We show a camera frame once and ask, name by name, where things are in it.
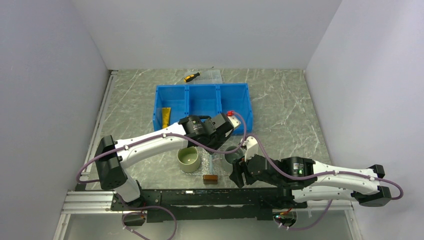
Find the light green ceramic mug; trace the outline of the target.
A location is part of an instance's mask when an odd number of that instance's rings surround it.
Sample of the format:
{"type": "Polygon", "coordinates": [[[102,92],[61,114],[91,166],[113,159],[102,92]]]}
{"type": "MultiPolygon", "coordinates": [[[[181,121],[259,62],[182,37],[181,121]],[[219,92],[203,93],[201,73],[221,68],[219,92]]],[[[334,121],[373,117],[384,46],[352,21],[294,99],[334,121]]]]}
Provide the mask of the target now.
{"type": "Polygon", "coordinates": [[[198,150],[192,146],[177,152],[178,166],[185,173],[195,172],[201,165],[198,150]]]}

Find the blue three-compartment plastic bin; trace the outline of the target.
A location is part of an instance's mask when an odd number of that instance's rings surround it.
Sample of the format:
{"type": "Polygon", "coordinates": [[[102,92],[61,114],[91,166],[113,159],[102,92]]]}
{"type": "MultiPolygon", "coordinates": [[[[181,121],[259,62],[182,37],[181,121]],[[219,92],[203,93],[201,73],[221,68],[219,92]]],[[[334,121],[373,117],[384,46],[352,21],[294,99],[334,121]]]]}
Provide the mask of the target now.
{"type": "Polygon", "coordinates": [[[246,83],[158,85],[152,115],[155,131],[163,128],[163,108],[170,108],[171,124],[188,115],[214,117],[235,111],[245,120],[246,132],[253,130],[253,109],[246,83]]]}

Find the grey ceramic mug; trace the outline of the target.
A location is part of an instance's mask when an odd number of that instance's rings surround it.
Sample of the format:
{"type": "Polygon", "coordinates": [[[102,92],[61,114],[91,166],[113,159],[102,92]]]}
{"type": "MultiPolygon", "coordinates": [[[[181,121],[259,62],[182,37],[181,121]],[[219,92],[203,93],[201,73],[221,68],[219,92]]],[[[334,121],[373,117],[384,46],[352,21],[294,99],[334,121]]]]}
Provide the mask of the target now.
{"type": "Polygon", "coordinates": [[[244,155],[245,155],[245,153],[241,148],[239,148],[235,152],[225,154],[224,157],[223,157],[223,160],[222,160],[223,169],[228,173],[232,172],[233,162],[244,157],[244,155]]]}

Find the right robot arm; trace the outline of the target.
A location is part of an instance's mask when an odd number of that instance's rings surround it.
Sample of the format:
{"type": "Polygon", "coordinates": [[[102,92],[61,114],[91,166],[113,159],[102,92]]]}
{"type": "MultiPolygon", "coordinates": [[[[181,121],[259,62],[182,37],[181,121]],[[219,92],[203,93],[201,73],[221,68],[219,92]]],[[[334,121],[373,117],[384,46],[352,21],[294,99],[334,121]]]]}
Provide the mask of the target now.
{"type": "Polygon", "coordinates": [[[282,208],[324,200],[383,207],[393,199],[390,189],[378,181],[384,175],[383,166],[378,164],[366,169],[347,169],[298,156],[268,162],[256,154],[249,160],[234,160],[229,179],[238,188],[255,182],[277,187],[275,200],[282,208]]]}

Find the clear toothbrush holder brown ends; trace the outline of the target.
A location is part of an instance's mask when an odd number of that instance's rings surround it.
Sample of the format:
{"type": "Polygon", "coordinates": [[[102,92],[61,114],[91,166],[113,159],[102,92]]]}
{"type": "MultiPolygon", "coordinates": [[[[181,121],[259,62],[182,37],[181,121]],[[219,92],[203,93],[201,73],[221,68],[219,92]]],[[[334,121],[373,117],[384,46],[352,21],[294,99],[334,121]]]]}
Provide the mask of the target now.
{"type": "Polygon", "coordinates": [[[207,173],[203,174],[202,180],[203,184],[206,186],[214,186],[219,183],[219,176],[215,171],[217,164],[212,164],[210,162],[210,154],[209,152],[205,152],[205,159],[207,160],[207,173]]]}

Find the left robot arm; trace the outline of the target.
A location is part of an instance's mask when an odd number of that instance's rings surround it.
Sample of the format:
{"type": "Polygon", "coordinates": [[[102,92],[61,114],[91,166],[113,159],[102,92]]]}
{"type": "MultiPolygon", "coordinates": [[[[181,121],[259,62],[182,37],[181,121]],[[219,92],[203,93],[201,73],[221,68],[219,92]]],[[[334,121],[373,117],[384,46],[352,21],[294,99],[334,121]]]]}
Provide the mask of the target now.
{"type": "Polygon", "coordinates": [[[138,137],[114,140],[107,135],[95,152],[100,187],[114,190],[129,209],[137,210],[143,205],[144,196],[127,168],[144,159],[193,146],[215,153],[240,125],[237,117],[224,113],[215,117],[188,115],[168,127],[138,137]]]}

